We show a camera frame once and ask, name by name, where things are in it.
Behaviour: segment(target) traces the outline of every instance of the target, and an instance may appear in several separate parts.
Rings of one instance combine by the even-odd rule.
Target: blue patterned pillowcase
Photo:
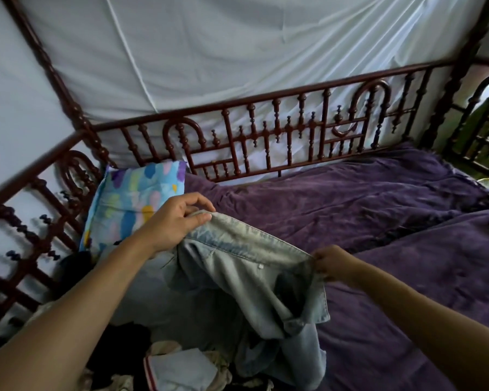
[[[184,193],[185,162],[107,170],[93,199],[81,248],[98,257],[138,230],[172,196]]]

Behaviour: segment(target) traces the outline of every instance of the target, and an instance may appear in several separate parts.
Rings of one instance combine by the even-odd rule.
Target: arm
[[[460,390],[489,390],[489,328],[337,246],[313,254],[327,280],[363,290]]]
[[[144,262],[167,251],[215,211],[198,193],[170,198],[73,289],[0,349],[0,391],[70,390]]]

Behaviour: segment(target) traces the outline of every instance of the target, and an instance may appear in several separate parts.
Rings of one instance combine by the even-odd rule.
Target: purple bedsheet
[[[489,326],[489,210],[356,256]],[[327,353],[319,390],[455,390],[365,294],[331,283],[326,295],[331,320],[318,326]]]
[[[329,244],[358,252],[489,208],[488,191],[410,143],[246,187],[188,174],[185,191],[306,252]]]

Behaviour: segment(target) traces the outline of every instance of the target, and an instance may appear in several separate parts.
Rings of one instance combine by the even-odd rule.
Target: forearm
[[[71,389],[126,289],[150,256],[124,241],[0,349],[0,391]]]
[[[356,284],[458,389],[489,390],[489,328],[371,265]]]

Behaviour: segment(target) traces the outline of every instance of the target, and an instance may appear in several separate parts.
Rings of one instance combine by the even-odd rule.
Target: person's left arm
[[[208,222],[194,204],[215,211],[199,193],[170,198],[47,312],[0,349],[0,391],[68,390],[75,387],[89,356],[130,283],[146,260],[177,245]]]

